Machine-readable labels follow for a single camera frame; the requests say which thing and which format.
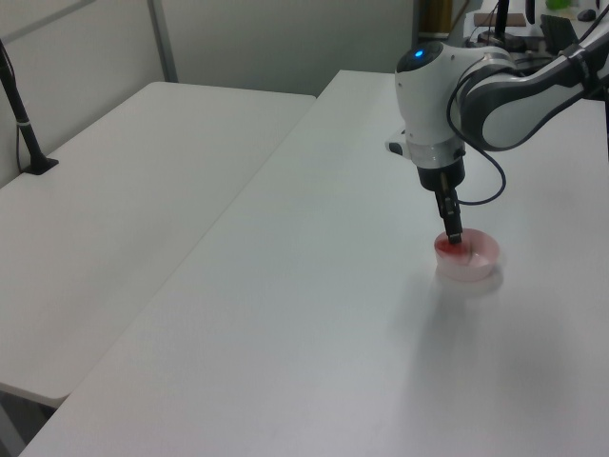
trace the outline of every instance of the gray wall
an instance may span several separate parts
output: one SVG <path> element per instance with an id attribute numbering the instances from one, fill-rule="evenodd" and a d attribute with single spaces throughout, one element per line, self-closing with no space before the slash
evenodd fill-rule
<path id="1" fill-rule="evenodd" d="M 414 0 L 155 0 L 181 83 L 319 95 L 338 70 L 392 72 Z"/>
<path id="2" fill-rule="evenodd" d="M 147 83 L 164 79 L 147 0 L 96 0 L 6 48 L 44 153 Z M 15 120 L 2 90 L 0 187 L 17 175 L 14 139 Z M 27 163 L 27 153 L 22 157 Z"/>

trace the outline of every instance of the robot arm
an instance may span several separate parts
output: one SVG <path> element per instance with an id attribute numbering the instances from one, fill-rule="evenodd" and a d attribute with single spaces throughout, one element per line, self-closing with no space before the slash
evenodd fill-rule
<path id="1" fill-rule="evenodd" d="M 456 187 L 465 176 L 463 139 L 486 150 L 522 144 L 558 112 L 609 84 L 608 55 L 609 34 L 596 30 L 528 77 L 516 76 L 509 53 L 499 48 L 427 43 L 400 60 L 396 91 L 405 143 L 422 186 L 436 194 L 450 243 L 461 241 Z"/>

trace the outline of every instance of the green object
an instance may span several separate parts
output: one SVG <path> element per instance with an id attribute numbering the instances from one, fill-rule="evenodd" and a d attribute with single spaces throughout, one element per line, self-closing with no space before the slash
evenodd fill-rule
<path id="1" fill-rule="evenodd" d="M 545 0 L 545 6 L 549 10 L 562 10 L 571 6 L 571 0 Z"/>

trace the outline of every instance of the white bowl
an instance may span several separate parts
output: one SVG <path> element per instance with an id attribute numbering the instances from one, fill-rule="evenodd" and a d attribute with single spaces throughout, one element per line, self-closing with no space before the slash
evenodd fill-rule
<path id="1" fill-rule="evenodd" d="M 458 281 L 480 281 L 493 270 L 499 258 L 497 241 L 483 231 L 464 228 L 460 245 L 449 245 L 446 233 L 434 242 L 438 271 Z"/>

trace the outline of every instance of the white table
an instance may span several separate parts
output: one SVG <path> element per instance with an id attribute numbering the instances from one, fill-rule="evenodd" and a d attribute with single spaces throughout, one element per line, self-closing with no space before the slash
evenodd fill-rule
<path id="1" fill-rule="evenodd" d="M 155 83 L 0 190 L 0 389 L 58 406 L 313 97 Z"/>
<path id="2" fill-rule="evenodd" d="M 501 154 L 476 285 L 435 275 L 400 124 L 392 75 L 339 73 L 23 457 L 607 455 L 603 106 Z"/>
<path id="3" fill-rule="evenodd" d="M 578 21 L 577 20 L 578 13 L 581 10 L 588 10 L 589 8 L 594 7 L 594 0 L 580 0 L 580 3 L 581 3 L 581 6 L 571 7 L 571 8 L 567 8 L 564 10 L 549 10 L 545 6 L 545 0 L 536 0 L 536 2 L 535 2 L 535 24 L 531 25 L 527 21 L 525 27 L 506 27 L 505 31 L 507 33 L 510 33 L 510 34 L 516 35 L 516 36 L 542 37 L 543 32 L 541 31 L 541 26 L 540 26 L 541 25 L 541 15 L 549 14 L 549 15 L 554 15 L 554 16 L 566 17 L 567 19 L 570 19 L 571 23 L 573 24 L 573 30 L 575 31 L 576 35 L 582 36 L 588 30 L 588 28 L 590 27 L 590 25 L 592 23 Z M 606 0 L 601 1 L 601 8 L 598 11 L 598 13 L 600 13 L 602 11 L 602 9 L 606 6 L 606 4 L 607 4 Z M 468 39 L 470 37 L 470 35 L 472 34 L 472 31 L 474 31 L 474 29 L 477 29 L 474 33 L 474 36 L 472 37 L 472 40 L 475 41 L 476 37 L 478 36 L 478 33 L 481 33 L 483 31 L 485 31 L 486 29 L 488 29 L 488 27 L 482 27 L 482 26 L 480 26 L 478 28 L 475 27 L 474 14 L 479 13 L 479 12 L 490 13 L 493 10 L 493 8 L 495 8 L 495 5 L 497 5 L 497 0 L 484 0 L 482 2 L 481 8 L 479 10 L 468 12 L 465 15 L 465 19 L 463 20 L 463 39 Z M 524 14 L 524 5 L 525 5 L 525 0 L 510 0 L 509 11 L 510 12 L 521 12 L 522 14 Z"/>

